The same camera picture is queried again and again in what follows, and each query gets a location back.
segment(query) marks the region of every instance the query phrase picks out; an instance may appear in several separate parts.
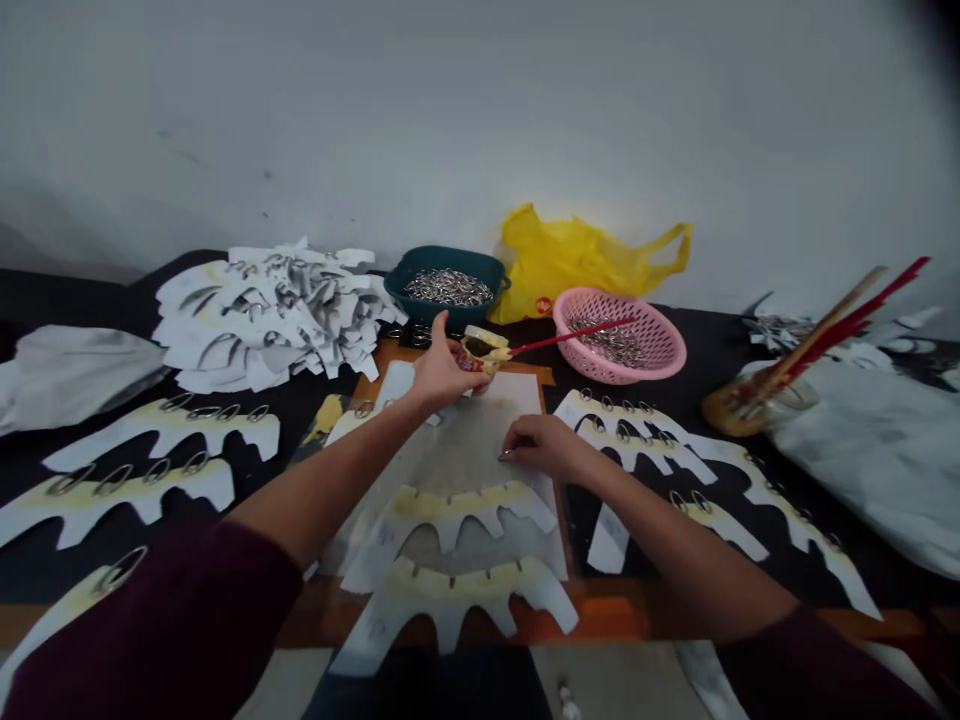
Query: pile of paper cutouts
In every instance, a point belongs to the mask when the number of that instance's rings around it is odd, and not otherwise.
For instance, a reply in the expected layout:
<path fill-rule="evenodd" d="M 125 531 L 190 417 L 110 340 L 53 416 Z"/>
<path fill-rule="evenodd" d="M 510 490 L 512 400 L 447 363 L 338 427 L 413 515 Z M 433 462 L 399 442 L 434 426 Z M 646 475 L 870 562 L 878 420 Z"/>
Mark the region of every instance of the pile of paper cutouts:
<path fill-rule="evenodd" d="M 349 365 L 371 381 L 378 322 L 406 324 L 368 250 L 311 250 L 307 239 L 275 248 L 232 248 L 228 260 L 198 265 L 159 291 L 153 340 L 164 364 L 194 393 L 259 392 L 303 370 L 336 378 Z"/>

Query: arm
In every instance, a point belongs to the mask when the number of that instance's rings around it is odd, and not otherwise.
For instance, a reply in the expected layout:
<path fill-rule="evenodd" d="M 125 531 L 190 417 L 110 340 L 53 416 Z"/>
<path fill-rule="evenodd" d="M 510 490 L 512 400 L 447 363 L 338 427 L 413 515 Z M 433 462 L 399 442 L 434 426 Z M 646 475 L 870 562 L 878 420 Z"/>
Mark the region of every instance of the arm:
<path fill-rule="evenodd" d="M 899 678 L 559 418 L 520 418 L 503 449 L 505 461 L 582 485 L 610 506 L 674 592 L 705 622 L 751 718 L 935 717 Z"/>
<path fill-rule="evenodd" d="M 163 538 L 123 587 L 31 653 L 14 676 L 4 719 L 59 717 L 66 707 L 141 720 L 232 717 L 270 660 L 303 568 L 414 430 L 490 381 L 457 367 L 445 322 L 446 313 L 434 321 L 434 342 L 414 363 L 404 398 L 284 472 L 225 521 Z"/>
<path fill-rule="evenodd" d="M 447 339 L 446 319 L 446 311 L 434 319 L 433 343 L 414 363 L 410 392 L 265 485 L 227 519 L 272 540 L 305 570 L 413 432 L 468 389 L 490 382 L 457 367 L 459 343 Z"/>
<path fill-rule="evenodd" d="M 520 445 L 526 442 L 532 445 Z M 711 638 L 749 637 L 783 620 L 799 601 L 750 560 L 637 482 L 552 415 L 527 415 L 510 428 L 506 459 L 534 465 L 603 499 Z"/>

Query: yellow plastic bag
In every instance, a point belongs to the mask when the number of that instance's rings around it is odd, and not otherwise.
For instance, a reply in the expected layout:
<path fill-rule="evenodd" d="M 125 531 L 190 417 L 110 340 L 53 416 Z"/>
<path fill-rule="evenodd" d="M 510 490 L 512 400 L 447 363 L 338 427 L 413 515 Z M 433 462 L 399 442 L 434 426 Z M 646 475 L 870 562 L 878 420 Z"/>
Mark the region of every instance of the yellow plastic bag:
<path fill-rule="evenodd" d="M 596 287 L 614 295 L 646 295 L 664 278 L 681 273 L 690 258 L 693 225 L 680 223 L 658 240 L 631 248 L 577 217 L 541 222 L 527 203 L 503 223 L 503 243 L 517 259 L 508 277 L 512 283 L 487 315 L 498 325 L 547 317 L 553 303 L 572 287 Z M 650 257 L 680 237 L 677 258 L 669 265 L 651 265 Z"/>

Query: hand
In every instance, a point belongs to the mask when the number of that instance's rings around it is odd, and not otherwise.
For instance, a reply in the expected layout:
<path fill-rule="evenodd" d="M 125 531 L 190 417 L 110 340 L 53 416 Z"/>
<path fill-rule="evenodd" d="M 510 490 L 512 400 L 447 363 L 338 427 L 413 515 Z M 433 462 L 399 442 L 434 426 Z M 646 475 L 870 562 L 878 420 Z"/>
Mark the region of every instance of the hand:
<path fill-rule="evenodd" d="M 431 413 L 450 405 L 467 390 L 493 379 L 483 372 L 466 372 L 457 365 L 454 357 L 460 351 L 460 343 L 447 337 L 449 314 L 444 310 L 433 319 L 430 349 L 413 364 L 416 376 L 410 394 Z"/>
<path fill-rule="evenodd" d="M 530 465 L 554 480 L 578 485 L 589 484 L 606 459 L 556 415 L 518 418 L 503 440 L 503 453 L 503 462 Z"/>

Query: red paintbrush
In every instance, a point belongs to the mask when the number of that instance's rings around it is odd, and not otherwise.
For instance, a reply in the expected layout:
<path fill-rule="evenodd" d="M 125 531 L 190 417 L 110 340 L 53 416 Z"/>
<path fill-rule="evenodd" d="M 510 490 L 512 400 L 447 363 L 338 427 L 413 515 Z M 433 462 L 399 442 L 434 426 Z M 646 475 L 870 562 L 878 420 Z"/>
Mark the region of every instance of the red paintbrush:
<path fill-rule="evenodd" d="M 569 340 L 570 338 L 580 337 L 581 335 L 592 335 L 595 332 L 600 332 L 601 330 L 608 330 L 612 327 L 617 327 L 619 325 L 627 325 L 632 322 L 636 322 L 637 319 L 630 317 L 623 320 L 611 320 L 610 322 L 600 323 L 595 325 L 592 328 L 585 328 L 583 330 L 577 330 L 575 333 L 567 333 L 566 335 L 561 335 L 560 337 L 550 338 L 549 340 L 541 340 L 540 342 L 530 343 L 529 345 L 522 345 L 518 348 L 497 348 L 494 350 L 488 357 L 492 360 L 509 360 L 514 355 L 519 355 L 522 352 L 527 352 L 527 350 L 536 350 L 537 348 L 546 347 L 547 345 L 554 345 L 558 342 L 563 342 L 564 340 Z"/>

